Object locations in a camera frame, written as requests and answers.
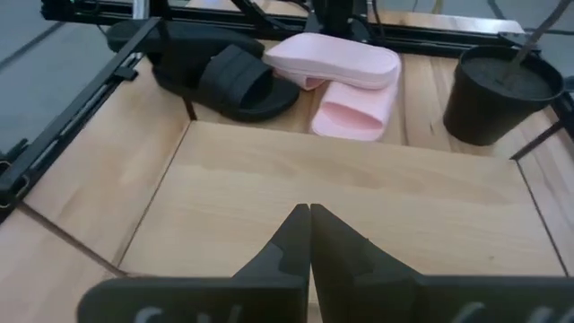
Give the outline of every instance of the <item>wooden surface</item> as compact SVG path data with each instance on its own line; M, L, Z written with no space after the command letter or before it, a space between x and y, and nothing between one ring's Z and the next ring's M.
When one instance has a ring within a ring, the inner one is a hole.
M122 83L26 201L117 264L187 124L183 101L152 78ZM3 322L75 322L80 297L104 277L18 211L0 225L0 259Z
M513 161L202 121L121 266L231 276L298 203L326 206L425 274L563 275Z

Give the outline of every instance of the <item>slide sandal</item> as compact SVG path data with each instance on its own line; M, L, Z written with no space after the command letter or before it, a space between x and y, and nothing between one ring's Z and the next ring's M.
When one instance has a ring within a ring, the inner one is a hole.
M182 55L175 51L173 55ZM299 87L273 76L271 66L230 45L203 68L181 71L181 58L164 57L152 72L164 89L244 122L278 116L299 98Z
M303 89L312 88L316 82L313 79L337 81L362 89L382 89L395 80L401 65L398 54L392 50L308 32L267 50L263 60L287 78L289 74L305 75L304 86L300 79L293 80Z
M311 130L317 135L376 141L385 132L397 90L397 82L380 90L331 82Z
M118 52L144 26L146 20L129 20L119 22L106 31L109 49ZM170 34L169 46L175 46L179 51L187 51L192 57L211 57L217 55L229 45L235 45L254 57L261 57L265 46L235 31L201 26L187 22L165 22ZM160 33L153 29L139 46L136 52L162 53L165 44L160 39Z

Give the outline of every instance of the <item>pink slide sandal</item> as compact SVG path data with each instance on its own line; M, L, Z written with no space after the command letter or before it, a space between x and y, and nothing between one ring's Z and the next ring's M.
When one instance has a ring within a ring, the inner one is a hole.
M378 90L394 82L400 69L400 58L392 50L308 32L267 50L263 61L306 90L321 80Z
M317 135L376 141L385 132L397 89L397 81L381 90L331 82L311 130Z

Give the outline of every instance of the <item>black metal frame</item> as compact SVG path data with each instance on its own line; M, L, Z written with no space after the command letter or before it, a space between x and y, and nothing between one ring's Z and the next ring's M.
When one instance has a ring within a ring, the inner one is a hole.
M247 34L256 39L283 40L303 31L316 31L331 26L326 32L341 32L337 22L326 22L325 16L315 11L308 18L278 14L263 14L256 4L247 0L232 0L241 12L222 10L169 8L166 0L152 2L151 16L181 22L192 22L224 28ZM314 6L333 8L329 1L314 0ZM110 1L94 0L42 0L42 14L47 20L62 22L83 22L91 24L113 24L131 19L132 6ZM331 15L366 17L366 3L355 0L349 13L332 13ZM349 20L348 38L384 45L400 53L419 54L435 57L459 57L465 50L477 45L516 46L520 45L522 34L499 33L488 34L469 31L444 31L438 29L383 24L382 30L377 24ZM38 182L39 178L50 167L59 154L74 140L83 126L94 115L109 95L123 82L127 73L126 67L133 67L137 59L130 59L130 54L153 26L159 21L152 19L138 31L120 52L100 71L100 73L78 94L75 100L54 119L48 127L31 144L20 142L9 153L0 153L0 223ZM511 159L518 160L531 152L541 142L558 130L566 128L574 138L574 100L565 93L556 100L552 107L560 121L540 134L535 140L514 154Z

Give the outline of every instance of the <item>plant stem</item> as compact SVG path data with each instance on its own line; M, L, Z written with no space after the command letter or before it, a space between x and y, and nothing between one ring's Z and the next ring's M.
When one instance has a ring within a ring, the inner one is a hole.
M544 35L544 33L548 31L550 27L552 27L560 19L560 17L564 14L566 8L568 8L571 2L572 0L560 0L554 11L550 13L548 18L546 18L546 20L544 20L538 28L536 28L536 30L532 33L532 35L530 35L530 37L526 41L526 44L520 49L520 51L514 57L514 59L512 59L512 62L510 62L509 67L506 69L504 75L499 80L501 83L508 85L510 77L518 71L518 69L520 68L520 64L526 58L528 53L532 51L532 49L535 47L536 43L542 37L542 35Z

